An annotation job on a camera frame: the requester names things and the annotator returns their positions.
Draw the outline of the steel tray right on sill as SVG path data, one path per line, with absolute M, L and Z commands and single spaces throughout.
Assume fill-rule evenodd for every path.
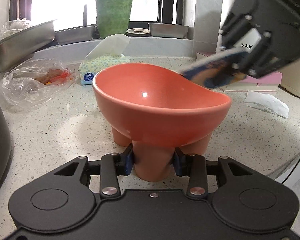
M 153 37 L 184 39 L 189 31 L 189 26 L 182 24 L 149 23 L 148 27 Z

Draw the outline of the large steel tray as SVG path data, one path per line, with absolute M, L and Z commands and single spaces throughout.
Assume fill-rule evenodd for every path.
M 17 32 L 0 41 L 0 73 L 20 64 L 26 57 L 55 38 L 53 21 Z

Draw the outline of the orange footed ceramic bowl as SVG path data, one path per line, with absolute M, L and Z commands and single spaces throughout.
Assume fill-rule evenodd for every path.
M 137 176 L 152 182 L 168 176 L 176 148 L 185 154 L 204 154 L 231 106 L 229 96 L 145 63 L 100 71 L 93 90 L 114 141 L 132 144 Z

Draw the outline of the clear plastic bag with scraps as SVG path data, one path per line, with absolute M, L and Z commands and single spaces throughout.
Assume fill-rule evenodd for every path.
M 0 78 L 0 105 L 7 111 L 30 111 L 64 92 L 77 78 L 60 60 L 27 60 Z

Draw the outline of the green textured flower vase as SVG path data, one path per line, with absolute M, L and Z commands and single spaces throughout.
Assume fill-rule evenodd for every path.
M 96 25 L 101 39 L 110 35 L 125 35 L 133 0 L 95 0 Z

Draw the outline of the round metal lid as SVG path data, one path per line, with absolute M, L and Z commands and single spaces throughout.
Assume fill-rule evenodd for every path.
M 150 34 L 150 30 L 145 28 L 132 28 L 128 29 L 126 34 L 128 36 L 147 36 Z

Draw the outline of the white electric kettle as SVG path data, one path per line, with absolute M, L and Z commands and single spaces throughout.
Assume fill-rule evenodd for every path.
M 261 40 L 258 0 L 222 0 L 216 52 L 238 48 L 250 54 Z

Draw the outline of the pink flat box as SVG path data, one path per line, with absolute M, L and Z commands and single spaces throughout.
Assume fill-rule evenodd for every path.
M 211 53 L 197 53 L 196 61 L 204 59 L 213 54 Z M 275 92 L 279 84 L 281 83 L 282 74 L 279 72 L 271 73 L 261 79 L 255 79 L 253 77 L 247 76 L 244 80 L 219 87 L 224 92 L 242 92 L 242 91 L 268 91 Z

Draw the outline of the patterned tissue pack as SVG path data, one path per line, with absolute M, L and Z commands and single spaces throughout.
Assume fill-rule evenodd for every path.
M 79 65 L 81 85 L 91 85 L 100 71 L 117 64 L 129 63 L 123 52 L 130 38 L 123 34 L 110 35 L 103 39 Z

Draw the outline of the crumpled white paper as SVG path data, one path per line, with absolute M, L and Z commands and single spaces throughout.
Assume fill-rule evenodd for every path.
M 285 119 L 289 115 L 289 107 L 286 103 L 270 94 L 248 91 L 244 103 L 248 107 L 281 116 Z

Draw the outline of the small steel tray on sill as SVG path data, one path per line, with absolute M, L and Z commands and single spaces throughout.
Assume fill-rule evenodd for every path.
M 93 39 L 95 30 L 95 25 L 59 30 L 56 32 L 55 39 L 59 45 L 90 41 Z

